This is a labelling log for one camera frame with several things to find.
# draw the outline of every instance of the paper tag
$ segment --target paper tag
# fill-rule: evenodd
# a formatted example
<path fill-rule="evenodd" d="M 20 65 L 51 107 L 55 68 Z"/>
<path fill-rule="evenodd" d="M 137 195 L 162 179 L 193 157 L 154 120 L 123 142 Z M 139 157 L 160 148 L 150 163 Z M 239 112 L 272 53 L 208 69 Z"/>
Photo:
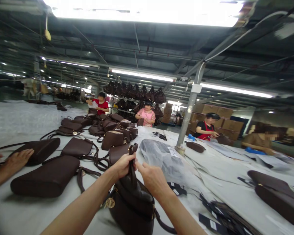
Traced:
<path fill-rule="evenodd" d="M 213 217 L 215 217 L 217 219 L 216 213 L 214 213 L 213 211 L 211 211 L 211 214 L 213 215 Z"/>
<path fill-rule="evenodd" d="M 252 235 L 246 228 L 244 228 L 244 231 L 246 232 L 246 233 L 248 233 L 249 235 Z"/>
<path fill-rule="evenodd" d="M 176 189 L 173 189 L 173 192 L 174 192 L 177 196 L 180 195 L 179 192 L 178 192 Z"/>
<path fill-rule="evenodd" d="M 170 151 L 171 156 L 178 157 L 177 152 L 173 148 L 168 147 L 168 150 Z"/>
<path fill-rule="evenodd" d="M 213 228 L 214 230 L 217 230 L 217 225 L 214 221 L 210 220 L 210 227 Z"/>

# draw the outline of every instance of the ceiling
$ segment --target ceiling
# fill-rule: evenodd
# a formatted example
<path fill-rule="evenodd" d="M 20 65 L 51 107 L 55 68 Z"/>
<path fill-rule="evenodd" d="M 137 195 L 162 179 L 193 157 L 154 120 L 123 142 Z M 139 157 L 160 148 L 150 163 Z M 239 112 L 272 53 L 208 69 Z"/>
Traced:
<path fill-rule="evenodd" d="M 259 0 L 254 15 L 244 28 L 225 28 L 161 23 L 89 21 L 48 17 L 52 40 L 44 36 L 46 12 L 43 1 L 0 1 L 0 70 L 13 74 L 31 73 L 38 57 L 41 76 L 49 81 L 83 86 L 106 86 L 116 76 L 109 67 L 149 71 L 175 76 L 175 82 L 119 74 L 122 82 L 162 87 L 168 100 L 187 104 L 196 70 L 189 81 L 180 78 L 228 37 L 252 29 L 267 15 L 294 11 L 294 1 Z M 294 34 L 279 39 L 275 31 L 294 19 L 276 15 L 261 22 L 233 46 L 210 60 L 203 81 L 279 94 L 261 98 L 203 88 L 197 99 L 240 110 L 276 108 L 294 112 Z M 46 61 L 86 63 L 90 67 Z"/>

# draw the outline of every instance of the black shirt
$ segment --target black shirt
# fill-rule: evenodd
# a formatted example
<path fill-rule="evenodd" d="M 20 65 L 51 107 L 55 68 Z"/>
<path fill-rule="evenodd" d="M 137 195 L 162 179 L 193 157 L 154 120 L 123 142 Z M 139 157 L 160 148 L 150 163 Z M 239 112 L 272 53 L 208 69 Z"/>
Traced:
<path fill-rule="evenodd" d="M 200 126 L 200 127 L 202 128 L 203 131 L 214 131 L 214 129 L 215 129 L 214 125 L 211 124 L 211 126 L 208 126 L 208 125 L 207 125 L 207 128 L 208 128 L 208 129 L 206 130 L 206 125 L 205 125 L 205 122 L 203 122 L 203 121 L 198 122 L 198 123 L 197 123 L 197 126 Z M 193 134 L 193 136 L 194 136 L 195 138 L 198 138 L 198 137 L 201 136 L 201 135 L 202 135 L 202 134 L 197 133 L 197 132 Z"/>

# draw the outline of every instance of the pink shirt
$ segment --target pink shirt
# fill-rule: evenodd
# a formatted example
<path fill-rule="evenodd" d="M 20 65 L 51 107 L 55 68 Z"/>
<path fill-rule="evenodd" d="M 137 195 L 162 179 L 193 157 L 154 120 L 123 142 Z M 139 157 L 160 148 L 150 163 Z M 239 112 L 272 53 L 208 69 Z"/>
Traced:
<path fill-rule="evenodd" d="M 145 108 L 142 108 L 141 110 L 138 111 L 138 113 L 142 118 L 146 118 L 147 120 L 156 120 L 156 115 L 153 111 L 151 111 L 150 113 L 147 113 L 145 111 Z M 152 127 L 153 125 L 148 123 L 147 121 L 144 120 L 144 126 L 148 126 L 148 127 Z"/>

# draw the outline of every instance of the wall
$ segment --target wall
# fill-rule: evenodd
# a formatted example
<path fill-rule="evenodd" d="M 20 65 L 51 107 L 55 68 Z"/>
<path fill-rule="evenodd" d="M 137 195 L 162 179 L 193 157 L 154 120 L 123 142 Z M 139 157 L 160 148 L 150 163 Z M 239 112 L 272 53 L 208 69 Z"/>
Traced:
<path fill-rule="evenodd" d="M 246 128 L 243 133 L 247 132 L 249 124 L 253 118 L 254 112 L 256 112 L 256 111 L 254 111 L 254 109 L 255 109 L 254 107 L 240 108 L 240 110 L 243 110 L 243 111 L 234 111 L 232 114 L 232 116 L 239 117 L 239 118 L 244 117 L 249 120 L 248 123 L 246 124 Z"/>
<path fill-rule="evenodd" d="M 276 127 L 294 128 L 294 114 L 285 112 L 255 111 L 253 121 L 263 122 Z"/>

